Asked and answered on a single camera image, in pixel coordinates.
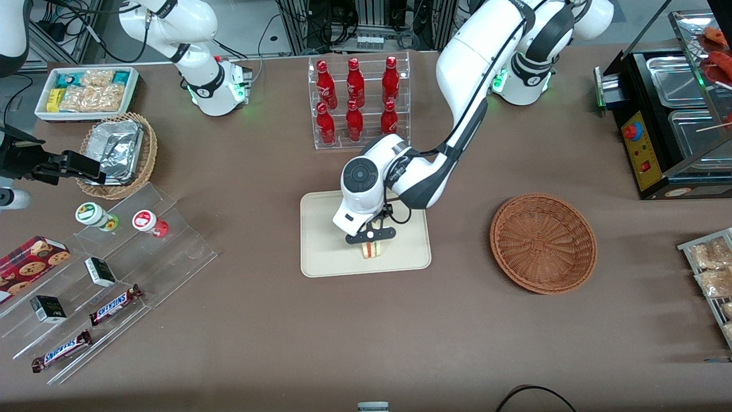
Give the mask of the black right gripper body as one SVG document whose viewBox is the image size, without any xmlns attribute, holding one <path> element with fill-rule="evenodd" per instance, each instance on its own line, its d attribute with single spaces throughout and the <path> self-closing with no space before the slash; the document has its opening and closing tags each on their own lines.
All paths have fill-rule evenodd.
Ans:
<svg viewBox="0 0 732 412">
<path fill-rule="evenodd" d="M 14 127 L 2 127 L 1 175 L 13 180 L 34 180 L 37 167 L 53 154 L 44 150 L 44 140 L 36 139 Z"/>
</svg>

